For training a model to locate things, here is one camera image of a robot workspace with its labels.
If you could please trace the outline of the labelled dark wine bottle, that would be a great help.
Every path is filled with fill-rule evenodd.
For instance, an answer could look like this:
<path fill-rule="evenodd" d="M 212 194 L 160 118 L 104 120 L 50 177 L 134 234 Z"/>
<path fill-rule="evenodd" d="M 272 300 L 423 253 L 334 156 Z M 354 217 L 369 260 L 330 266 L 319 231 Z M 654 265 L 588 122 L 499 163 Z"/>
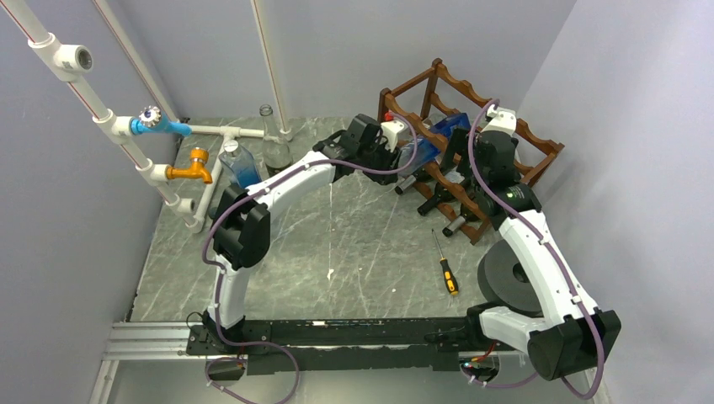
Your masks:
<path fill-rule="evenodd" d="M 417 182 L 426 182 L 430 179 L 430 176 L 426 173 L 413 173 L 407 177 L 405 177 L 403 180 L 401 180 L 394 188 L 394 191 L 402 195 L 405 192 L 407 192 L 414 184 Z"/>

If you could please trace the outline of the clear stoppered glass bottle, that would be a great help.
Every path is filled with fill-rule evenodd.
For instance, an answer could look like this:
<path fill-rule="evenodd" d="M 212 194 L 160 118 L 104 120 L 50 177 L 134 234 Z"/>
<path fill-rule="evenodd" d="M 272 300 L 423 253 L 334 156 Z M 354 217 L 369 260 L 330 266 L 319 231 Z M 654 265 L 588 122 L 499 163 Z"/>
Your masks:
<path fill-rule="evenodd" d="M 237 140 L 224 143 L 219 160 L 229 172 L 230 181 L 243 189 L 262 181 L 253 154 Z"/>

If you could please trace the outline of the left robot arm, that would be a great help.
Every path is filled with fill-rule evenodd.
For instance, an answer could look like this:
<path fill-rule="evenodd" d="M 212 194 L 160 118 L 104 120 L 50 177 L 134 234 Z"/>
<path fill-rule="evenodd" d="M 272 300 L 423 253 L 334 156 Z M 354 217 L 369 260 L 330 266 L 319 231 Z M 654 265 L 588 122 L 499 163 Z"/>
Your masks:
<path fill-rule="evenodd" d="M 357 114 L 347 129 L 319 141 L 272 178 L 224 190 L 201 251 L 202 261 L 216 269 L 213 295 L 202 322 L 217 351 L 229 354 L 240 346 L 249 269 L 269 251 L 273 219 L 303 197 L 355 171 L 378 184 L 396 182 L 417 154 L 411 151 L 406 162 L 399 161 L 397 138 L 404 132 L 417 138 L 418 132 L 400 114 L 381 123 Z"/>

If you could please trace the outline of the dark green wine bottle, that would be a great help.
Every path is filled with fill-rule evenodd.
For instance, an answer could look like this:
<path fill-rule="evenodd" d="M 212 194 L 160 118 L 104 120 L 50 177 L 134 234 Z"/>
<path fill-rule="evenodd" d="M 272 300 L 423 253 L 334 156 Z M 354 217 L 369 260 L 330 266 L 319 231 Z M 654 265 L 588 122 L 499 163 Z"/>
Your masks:
<path fill-rule="evenodd" d="M 477 231 L 479 234 L 477 236 L 471 237 L 468 231 L 464 228 L 468 223 L 480 222 L 481 225 L 478 227 Z M 459 213 L 456 218 L 451 221 L 447 226 L 442 229 L 442 234 L 445 237 L 452 237 L 458 231 L 465 233 L 471 244 L 475 245 L 482 237 L 483 233 L 490 226 L 489 222 L 484 222 L 478 215 L 474 214 L 464 203 L 461 203 Z"/>

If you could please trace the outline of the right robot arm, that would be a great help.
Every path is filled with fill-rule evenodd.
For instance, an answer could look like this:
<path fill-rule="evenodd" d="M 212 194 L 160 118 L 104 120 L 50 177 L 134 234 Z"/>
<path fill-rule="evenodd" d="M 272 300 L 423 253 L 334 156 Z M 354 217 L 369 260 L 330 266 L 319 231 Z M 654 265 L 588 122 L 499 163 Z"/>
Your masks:
<path fill-rule="evenodd" d="M 478 265 L 487 302 L 466 314 L 474 349 L 505 343 L 525 354 L 544 380 L 588 369 L 601 380 L 621 331 L 579 283 L 551 236 L 541 202 L 515 165 L 517 140 L 502 130 L 454 130 L 458 166 L 475 201 L 502 237 Z"/>

